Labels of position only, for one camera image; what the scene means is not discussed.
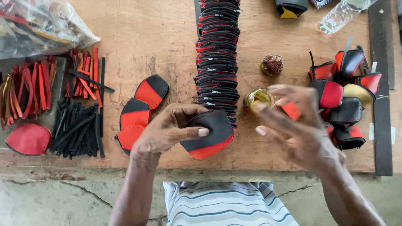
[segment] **white striped shirt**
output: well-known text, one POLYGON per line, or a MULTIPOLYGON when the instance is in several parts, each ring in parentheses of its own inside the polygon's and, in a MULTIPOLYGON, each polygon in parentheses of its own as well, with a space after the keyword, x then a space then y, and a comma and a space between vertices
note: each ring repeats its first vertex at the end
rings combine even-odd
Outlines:
POLYGON ((273 183, 163 182, 168 226, 298 226, 273 183))

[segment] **plastic water bottle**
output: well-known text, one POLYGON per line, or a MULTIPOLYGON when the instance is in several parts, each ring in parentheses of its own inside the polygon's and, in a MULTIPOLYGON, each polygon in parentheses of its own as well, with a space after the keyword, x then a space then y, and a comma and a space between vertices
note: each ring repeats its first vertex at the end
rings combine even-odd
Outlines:
POLYGON ((361 11, 367 9, 377 0, 342 0, 337 4, 320 22, 320 30, 325 34, 332 34, 353 18, 361 11))

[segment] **hand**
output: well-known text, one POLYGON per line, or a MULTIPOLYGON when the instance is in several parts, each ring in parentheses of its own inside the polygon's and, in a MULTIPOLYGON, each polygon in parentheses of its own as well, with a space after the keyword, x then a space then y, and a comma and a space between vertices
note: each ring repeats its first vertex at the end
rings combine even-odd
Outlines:
POLYGON ((318 95, 314 88, 291 85, 268 87, 272 95, 281 97, 276 103, 283 106, 293 103, 299 110, 297 121, 271 109, 268 105, 256 103, 258 115, 268 123, 258 126, 256 131, 267 140, 280 146, 285 159, 316 173, 343 165, 345 155, 331 142, 318 115, 318 95), (290 139, 285 139, 276 129, 290 139))
POLYGON ((186 127, 193 116, 208 109, 197 104, 170 104, 144 129, 134 143, 131 154, 160 154, 185 140, 196 140, 209 134, 204 127, 186 127))

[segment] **plastic bag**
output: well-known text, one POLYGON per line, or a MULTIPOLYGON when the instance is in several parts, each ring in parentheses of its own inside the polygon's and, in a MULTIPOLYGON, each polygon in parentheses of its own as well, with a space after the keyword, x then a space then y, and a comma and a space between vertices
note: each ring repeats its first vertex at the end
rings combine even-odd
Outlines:
POLYGON ((65 0, 0 0, 0 59, 54 55, 99 40, 65 0))

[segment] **glue jar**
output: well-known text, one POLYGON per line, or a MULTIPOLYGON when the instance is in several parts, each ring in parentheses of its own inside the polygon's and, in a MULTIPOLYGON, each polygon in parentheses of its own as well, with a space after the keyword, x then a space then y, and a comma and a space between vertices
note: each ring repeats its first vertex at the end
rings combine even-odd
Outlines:
POLYGON ((269 105, 271 108, 275 106, 275 97, 267 89, 258 89, 243 99, 243 107, 247 111, 256 113, 253 104, 257 101, 269 105))

